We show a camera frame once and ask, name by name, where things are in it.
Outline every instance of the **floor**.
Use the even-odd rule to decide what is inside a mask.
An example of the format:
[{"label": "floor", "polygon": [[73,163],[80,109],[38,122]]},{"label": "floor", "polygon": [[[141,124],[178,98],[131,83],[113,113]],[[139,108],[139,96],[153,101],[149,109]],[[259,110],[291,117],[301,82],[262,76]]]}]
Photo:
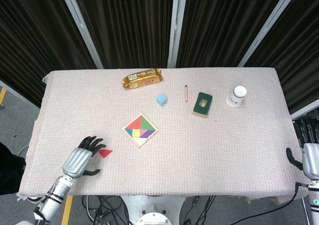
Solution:
[{"label": "floor", "polygon": [[[19,150],[28,145],[34,121],[37,119],[39,109],[30,107],[9,92],[6,93],[3,100],[4,109],[0,110],[0,141],[3,142],[14,154],[18,154]],[[20,221],[29,221],[33,223],[33,209],[35,205],[28,201],[16,201],[16,195],[0,196],[0,225],[14,225]],[[198,203],[189,212],[187,218],[190,218],[192,225],[195,224],[200,213],[204,209],[207,197],[200,197]],[[181,213],[180,224],[184,221],[185,214],[191,207],[193,198],[186,199]],[[90,198],[90,206],[97,207],[97,198]],[[229,225],[241,218],[262,213],[278,206],[271,201],[270,198],[253,200],[248,204],[245,198],[237,198],[230,196],[217,196],[211,206],[206,223],[207,225]],[[62,204],[55,214],[51,224],[61,224],[63,217],[64,204]],[[124,211],[118,210],[120,216],[124,218]],[[110,225],[115,225],[112,215],[106,217],[106,221]],[[75,196],[72,202],[72,208],[69,218],[70,225],[90,225],[85,209],[81,204],[81,196]],[[307,225],[307,219],[304,212],[302,200],[295,200],[286,208],[261,216],[252,218],[239,223],[241,225]]]}]

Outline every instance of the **blue cube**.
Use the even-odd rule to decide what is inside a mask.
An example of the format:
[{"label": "blue cube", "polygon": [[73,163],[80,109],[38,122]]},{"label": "blue cube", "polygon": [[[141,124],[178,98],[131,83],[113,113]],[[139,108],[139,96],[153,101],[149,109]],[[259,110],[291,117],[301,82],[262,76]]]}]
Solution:
[{"label": "blue cube", "polygon": [[166,102],[167,102],[167,97],[166,97],[164,94],[160,94],[160,95],[157,97],[156,101],[158,102],[158,104],[160,104],[160,106],[163,106],[163,105],[165,105]]}]

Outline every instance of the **red tangram piece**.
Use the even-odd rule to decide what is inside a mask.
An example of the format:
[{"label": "red tangram piece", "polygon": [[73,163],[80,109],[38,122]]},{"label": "red tangram piece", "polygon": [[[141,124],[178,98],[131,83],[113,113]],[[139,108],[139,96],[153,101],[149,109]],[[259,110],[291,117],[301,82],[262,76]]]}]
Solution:
[{"label": "red tangram piece", "polygon": [[101,156],[103,158],[105,158],[106,156],[108,156],[113,150],[109,150],[109,149],[100,149],[99,153],[101,154]]}]

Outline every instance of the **tangram puzzle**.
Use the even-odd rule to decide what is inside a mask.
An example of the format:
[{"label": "tangram puzzle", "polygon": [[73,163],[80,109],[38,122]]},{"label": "tangram puzzle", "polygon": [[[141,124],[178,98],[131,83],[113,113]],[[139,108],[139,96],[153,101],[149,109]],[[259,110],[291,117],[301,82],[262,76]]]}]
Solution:
[{"label": "tangram puzzle", "polygon": [[158,129],[141,113],[125,126],[123,131],[140,148],[151,136],[157,133]]}]

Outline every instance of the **curtain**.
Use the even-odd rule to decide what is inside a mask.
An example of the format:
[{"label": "curtain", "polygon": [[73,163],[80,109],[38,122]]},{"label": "curtain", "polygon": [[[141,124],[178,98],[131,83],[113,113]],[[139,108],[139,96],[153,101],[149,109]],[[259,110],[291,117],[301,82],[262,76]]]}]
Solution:
[{"label": "curtain", "polygon": [[0,80],[37,106],[53,70],[95,69],[64,0],[0,0]]},{"label": "curtain", "polygon": [[104,68],[167,67],[173,0],[77,0]]},{"label": "curtain", "polygon": [[234,67],[279,0],[186,0],[177,67]]},{"label": "curtain", "polygon": [[293,0],[247,61],[276,69],[290,113],[319,99],[319,0]]}]

